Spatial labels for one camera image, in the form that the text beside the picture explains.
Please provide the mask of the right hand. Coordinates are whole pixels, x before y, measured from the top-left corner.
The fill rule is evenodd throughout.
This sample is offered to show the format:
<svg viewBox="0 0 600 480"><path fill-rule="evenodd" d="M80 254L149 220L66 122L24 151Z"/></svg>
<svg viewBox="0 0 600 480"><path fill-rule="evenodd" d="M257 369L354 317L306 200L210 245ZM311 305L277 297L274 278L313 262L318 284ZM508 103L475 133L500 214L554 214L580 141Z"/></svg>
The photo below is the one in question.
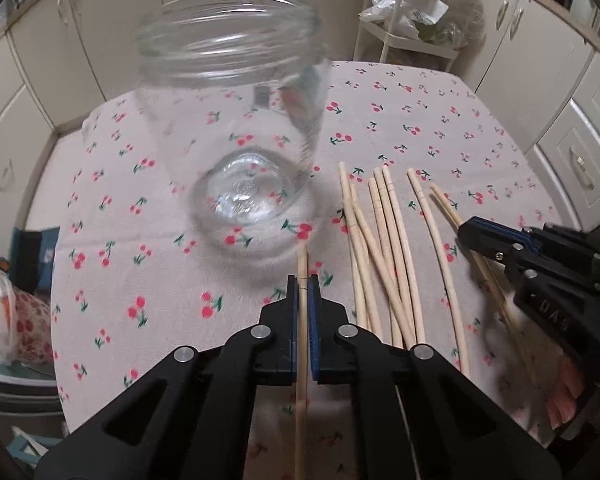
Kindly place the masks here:
<svg viewBox="0 0 600 480"><path fill-rule="evenodd" d="M547 397L546 410L550 428L557 428L571 422L577 413L577 400L584 393L583 374L565 354L560 358L553 390Z"/></svg>

